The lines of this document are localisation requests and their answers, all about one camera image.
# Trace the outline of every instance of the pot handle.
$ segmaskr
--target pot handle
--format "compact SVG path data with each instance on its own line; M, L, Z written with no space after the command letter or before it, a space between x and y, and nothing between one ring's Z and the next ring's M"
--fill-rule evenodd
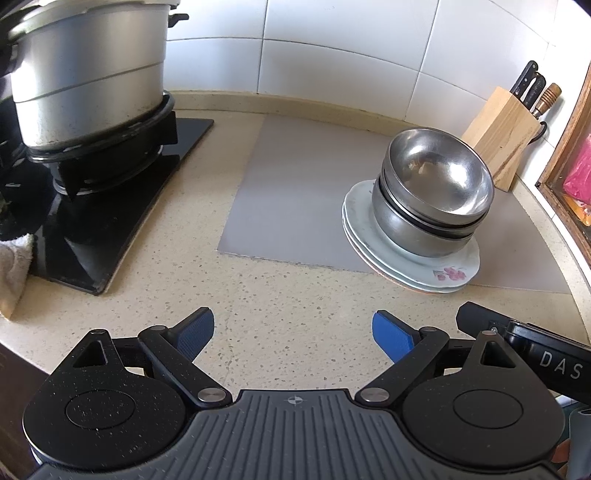
M8 33L21 22L25 15L37 8L39 5L23 8L0 20L0 77L11 73L13 67L13 45L8 40Z
M168 17L168 27L169 28L173 28L181 20L188 20L188 19L189 19L189 15L188 14L173 14L173 15L169 15L169 17Z

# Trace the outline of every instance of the gray ribbed panel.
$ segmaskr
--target gray ribbed panel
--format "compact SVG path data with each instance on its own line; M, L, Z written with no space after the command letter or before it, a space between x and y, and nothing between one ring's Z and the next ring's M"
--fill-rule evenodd
M411 478L557 477L542 467L509 475L477 475L440 465L402 435L392 415L358 407L343 391L249 390L230 407L196 415L168 452L141 466L113 473L75 473L44 465L31 480Z

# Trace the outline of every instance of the white plate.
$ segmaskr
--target white plate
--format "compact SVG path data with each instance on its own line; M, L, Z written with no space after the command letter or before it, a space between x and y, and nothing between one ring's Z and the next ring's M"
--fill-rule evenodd
M460 251L439 258L420 257L392 242L375 219L373 187L373 180L354 185L345 196L343 211L350 232L381 264L414 283L435 288L464 286L478 273L480 251L474 237Z
M359 241L355 238L353 233L350 231L350 227L347 224L347 219L345 218L345 211L343 210L343 229L345 230L345 236L349 243L355 250L355 252L361 257L365 263L367 263L373 270L375 270L380 275L386 277L389 280L394 280L399 284L403 284L413 290L419 290L426 293L453 293L455 291L461 290L461 287L429 287L427 285L422 285L420 283L413 282L409 278L400 275L399 273L395 272L387 265L384 265L379 259L375 258Z

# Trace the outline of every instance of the screw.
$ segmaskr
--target screw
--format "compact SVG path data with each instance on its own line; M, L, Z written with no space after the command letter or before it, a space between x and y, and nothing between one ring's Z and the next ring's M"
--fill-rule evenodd
M380 403L390 398L388 391L379 387L364 388L359 396L367 403Z
M197 398L205 403L217 403L226 398L226 391L218 387L204 388L199 391Z

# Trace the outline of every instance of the black glass cooktop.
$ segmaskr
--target black glass cooktop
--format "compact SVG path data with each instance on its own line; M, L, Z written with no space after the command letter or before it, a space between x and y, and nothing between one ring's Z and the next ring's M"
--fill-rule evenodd
M20 162L1 177L6 206L0 240L33 233L31 274L99 295L168 179L212 125L209 119L177 119L178 143L165 145L145 170L73 200L56 192L48 168Z

